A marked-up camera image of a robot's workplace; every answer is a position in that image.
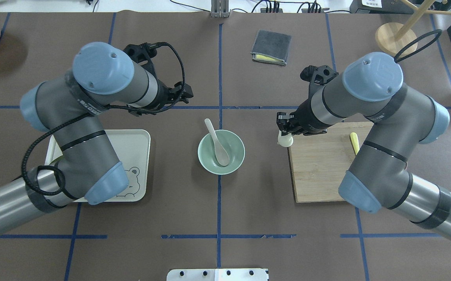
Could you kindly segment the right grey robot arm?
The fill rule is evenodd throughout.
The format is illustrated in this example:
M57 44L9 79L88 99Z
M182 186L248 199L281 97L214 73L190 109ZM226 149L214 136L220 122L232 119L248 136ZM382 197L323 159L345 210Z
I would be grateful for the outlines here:
M434 142L449 126L448 110L409 87L386 53L369 53L342 74L309 78L309 96L290 114L277 113L278 144L293 135L320 135L354 114L372 121L368 136L339 186L339 195L369 213L391 210L451 240L451 192L407 171L418 144Z

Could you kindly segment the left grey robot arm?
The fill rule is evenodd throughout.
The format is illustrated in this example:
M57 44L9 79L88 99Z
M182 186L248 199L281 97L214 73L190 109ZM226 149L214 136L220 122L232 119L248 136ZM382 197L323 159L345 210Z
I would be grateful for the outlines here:
M21 114L44 135L20 164L20 176L0 187L0 235L69 203L102 203L125 190L129 180L99 115L125 110L140 117L158 114L193 97L185 72L174 87L156 75L152 58L167 42L130 44L119 50L88 43L72 67L42 82L21 99Z

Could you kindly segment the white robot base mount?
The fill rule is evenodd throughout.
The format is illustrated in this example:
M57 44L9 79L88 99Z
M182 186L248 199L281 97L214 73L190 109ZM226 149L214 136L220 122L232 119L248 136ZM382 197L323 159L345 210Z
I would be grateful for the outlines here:
M174 269L167 274L167 281L268 281L268 269Z

